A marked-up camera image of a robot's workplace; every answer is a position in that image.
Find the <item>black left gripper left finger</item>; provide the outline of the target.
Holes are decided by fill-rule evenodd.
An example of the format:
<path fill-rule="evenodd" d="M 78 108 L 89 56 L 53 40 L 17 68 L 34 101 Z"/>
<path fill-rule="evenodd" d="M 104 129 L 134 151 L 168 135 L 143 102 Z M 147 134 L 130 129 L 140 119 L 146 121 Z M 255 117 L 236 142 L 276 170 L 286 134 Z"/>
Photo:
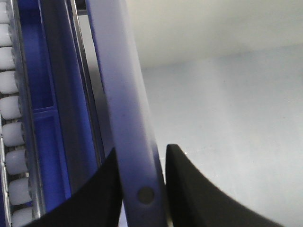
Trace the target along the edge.
<path fill-rule="evenodd" d="M 28 227 L 116 227 L 119 223 L 123 192 L 112 149 L 97 172 L 67 201 Z"/>

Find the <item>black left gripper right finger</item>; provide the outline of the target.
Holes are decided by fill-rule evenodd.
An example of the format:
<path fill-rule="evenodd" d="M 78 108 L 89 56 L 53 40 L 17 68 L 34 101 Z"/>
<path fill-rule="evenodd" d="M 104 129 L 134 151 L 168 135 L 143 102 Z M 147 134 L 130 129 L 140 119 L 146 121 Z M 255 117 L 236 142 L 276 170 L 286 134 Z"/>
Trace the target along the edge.
<path fill-rule="evenodd" d="M 277 227 L 211 183 L 177 144 L 166 148 L 166 189 L 176 227 Z"/>

